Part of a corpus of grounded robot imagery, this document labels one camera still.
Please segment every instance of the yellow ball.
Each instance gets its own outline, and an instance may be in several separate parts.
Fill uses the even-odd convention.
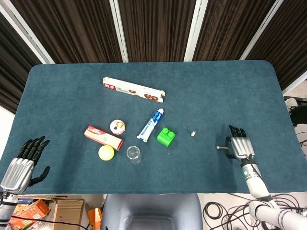
[[[99,155],[100,159],[102,159],[104,161],[108,161],[108,160],[113,158],[114,149],[109,145],[101,146],[99,151],[98,151],[98,155]]]

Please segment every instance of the clear plastic cup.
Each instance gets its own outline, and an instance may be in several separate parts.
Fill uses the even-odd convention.
[[[130,146],[127,149],[127,157],[133,164],[140,163],[140,161],[142,160],[141,151],[136,146]]]

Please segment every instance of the white wall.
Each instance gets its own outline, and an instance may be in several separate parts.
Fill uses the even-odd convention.
[[[0,159],[11,131],[15,115],[0,106]]]

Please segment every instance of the brown curtain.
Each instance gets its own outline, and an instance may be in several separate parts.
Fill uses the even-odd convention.
[[[122,62],[109,0],[11,0],[56,63]]]
[[[247,59],[273,64],[281,89],[307,70],[307,2],[284,1]]]
[[[120,0],[129,62],[183,61],[196,0]]]
[[[209,0],[194,61],[238,60],[275,0]]]
[[[0,13],[0,105],[15,113],[30,69],[41,64]]]

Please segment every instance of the wire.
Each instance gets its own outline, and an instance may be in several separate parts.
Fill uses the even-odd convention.
[[[251,199],[248,199],[248,198],[245,198],[245,197],[242,197],[240,195],[233,194],[233,193],[227,193],[227,194],[232,195],[232,196],[237,196],[237,197],[240,197],[240,198],[246,199],[246,200],[251,200]]]
[[[296,133],[296,135],[298,135],[298,134],[301,134],[301,133],[307,133],[307,131],[306,131],[306,132],[300,132],[300,133]]]
[[[245,203],[243,205],[239,205],[239,206],[234,206],[234,207],[231,207],[228,210],[226,210],[226,208],[223,205],[221,205],[217,202],[208,202],[202,210],[202,216],[203,216],[203,218],[204,218],[204,220],[205,220],[205,222],[208,225],[210,230],[213,230],[213,229],[216,229],[216,228],[219,228],[219,227],[222,227],[223,230],[231,230],[232,229],[231,223],[235,220],[239,220],[245,226],[246,229],[247,229],[246,225],[248,225],[253,230],[255,230],[255,228],[257,228],[259,230],[258,226],[262,226],[264,230],[280,230],[280,228],[277,228],[276,226],[273,226],[269,223],[261,222],[259,220],[258,221],[256,220],[255,224],[253,224],[253,223],[251,224],[250,222],[248,222],[246,220],[246,216],[249,213],[246,212],[246,208],[248,208],[250,202],[254,201],[254,200],[245,198],[245,197],[237,195],[237,194],[229,193],[229,195],[236,196],[236,197],[242,198],[244,200],[247,200],[247,203]],[[280,209],[289,209],[291,211],[296,211],[297,213],[299,213],[300,211],[303,210],[303,208],[300,207],[298,200],[294,196],[292,196],[291,194],[280,193],[280,194],[272,195],[272,197],[274,198],[274,201],[280,207]],[[217,209],[218,209],[217,215],[213,216],[209,213],[209,207],[210,206],[216,206],[217,207]],[[213,220],[221,219],[221,224],[212,228],[208,224],[208,222],[205,218],[205,214],[207,215],[208,218],[211,218]]]
[[[67,225],[74,225],[74,226],[79,226],[85,230],[88,230],[88,228],[80,225],[80,224],[72,224],[72,223],[67,223],[67,222],[60,222],[60,221],[50,221],[50,220],[44,220],[44,219],[31,219],[31,218],[23,218],[23,217],[17,217],[17,216],[12,216],[17,219],[24,219],[24,220],[33,220],[33,221],[41,221],[41,222],[46,222],[46,223],[54,223],[54,224],[67,224]]]
[[[251,167],[253,168],[253,171],[254,171],[254,172],[258,175],[258,177],[263,181],[263,183],[264,183],[265,187],[267,188],[267,190],[269,190],[268,187],[267,187],[267,184],[266,184],[265,181],[264,181],[264,179],[263,179],[262,176],[258,173],[258,171],[255,169],[253,163],[251,162],[251,158],[252,158],[252,154],[249,155],[249,163],[250,163]]]
[[[2,202],[3,202],[3,192],[0,192],[0,205],[2,205]]]
[[[302,142],[300,142],[301,147],[304,146],[303,144],[304,144],[305,142],[307,142],[307,139],[306,139],[306,140],[303,140]]]

